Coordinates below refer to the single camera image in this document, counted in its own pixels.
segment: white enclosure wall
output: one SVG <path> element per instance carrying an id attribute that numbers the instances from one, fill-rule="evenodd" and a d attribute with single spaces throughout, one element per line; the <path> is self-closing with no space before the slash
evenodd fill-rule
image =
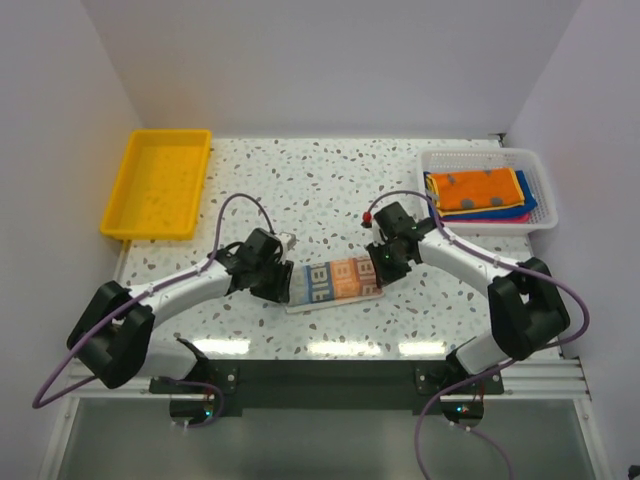
<path id="1" fill-rule="evenodd" d="M 584 0 L 507 136 L 536 150 L 555 183 L 560 224 L 533 246 L 592 310 L 590 332 L 571 350 L 616 478 L 640 463 L 638 19 L 637 1 Z"/>
<path id="2" fill-rule="evenodd" d="M 77 0 L 0 6 L 0 478 L 35 478 L 31 400 L 118 244 L 98 232 L 136 114 Z"/>
<path id="3" fill-rule="evenodd" d="M 222 135 L 506 131 L 579 0 L 83 0 L 142 121 Z"/>

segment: black base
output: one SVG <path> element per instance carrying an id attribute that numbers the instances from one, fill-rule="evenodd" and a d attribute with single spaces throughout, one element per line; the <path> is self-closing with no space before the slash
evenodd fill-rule
<path id="1" fill-rule="evenodd" d="M 211 363 L 218 372 L 215 385 L 225 394 L 225 416 L 241 416 L 245 408 L 410 410 L 415 415 L 440 389 L 430 380 L 433 377 L 430 372 L 445 365 L 444 360 L 211 360 Z M 486 395 L 504 392 L 502 378 L 488 379 L 484 386 Z M 478 385 L 472 385 L 459 393 L 472 395 L 478 389 Z M 203 392 L 157 380 L 151 381 L 149 391 Z M 204 400 L 188 402 L 194 407 L 210 406 Z M 429 413 L 440 414 L 440 405 Z"/>

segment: folded towel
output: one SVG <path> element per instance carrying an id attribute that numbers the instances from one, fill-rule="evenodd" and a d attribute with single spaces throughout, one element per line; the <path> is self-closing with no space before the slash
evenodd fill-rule
<path id="1" fill-rule="evenodd" d="M 431 173 L 427 186 L 439 199 L 441 215 L 478 213 L 524 205 L 524 194 L 512 168 Z"/>
<path id="2" fill-rule="evenodd" d="M 425 185 L 426 179 L 429 175 L 429 172 L 424 172 L 425 177 Z M 444 215 L 443 220 L 450 221 L 454 218 L 456 220 L 488 220 L 488 219 L 510 219 L 521 217 L 522 215 L 531 212 L 534 208 L 538 206 L 538 202 L 533 198 L 533 194 L 531 193 L 531 189 L 529 188 L 529 184 L 527 183 L 527 179 L 524 176 L 524 172 L 522 170 L 518 170 L 516 172 L 516 178 L 518 179 L 518 183 L 520 184 L 520 188 L 522 189 L 522 193 L 524 194 L 524 205 L 519 207 L 511 207 L 504 210 L 493 210 L 490 212 L 480 212 L 480 213 L 462 213 L 459 215 Z M 433 216 L 433 211 L 429 208 L 429 212 L 431 216 Z"/>
<path id="3" fill-rule="evenodd" d="M 369 257 L 348 258 L 295 268 L 287 313 L 297 313 L 382 296 Z"/>

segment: orange cloth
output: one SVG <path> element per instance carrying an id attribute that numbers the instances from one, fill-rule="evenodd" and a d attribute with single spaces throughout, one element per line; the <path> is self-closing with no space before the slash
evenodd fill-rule
<path id="1" fill-rule="evenodd" d="M 442 214 L 476 213 L 524 205 L 524 193 L 512 168 L 431 173 L 429 189 L 438 195 Z"/>

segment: blue cloth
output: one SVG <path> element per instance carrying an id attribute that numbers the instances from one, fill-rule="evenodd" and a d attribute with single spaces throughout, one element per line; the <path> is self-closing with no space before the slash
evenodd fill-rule
<path id="1" fill-rule="evenodd" d="M 426 186 L 426 176 L 429 175 L 429 172 L 424 172 L 425 176 L 425 186 Z M 462 213 L 460 215 L 445 215 L 443 218 L 449 218 L 456 220 L 496 220 L 496 219 L 509 219 L 509 218 L 517 218 L 521 217 L 525 213 L 529 213 L 531 210 L 538 206 L 538 202 L 533 198 L 533 194 L 531 193 L 531 188 L 529 188 L 529 184 L 527 183 L 527 179 L 524 176 L 524 172 L 522 170 L 516 171 L 516 178 L 520 183 L 520 188 L 522 188 L 522 193 L 524 194 L 524 205 L 520 205 L 518 207 L 505 208 L 504 210 L 492 210 L 490 212 L 479 212 L 479 213 Z M 429 213 L 433 217 L 433 211 L 431 207 L 429 207 Z"/>

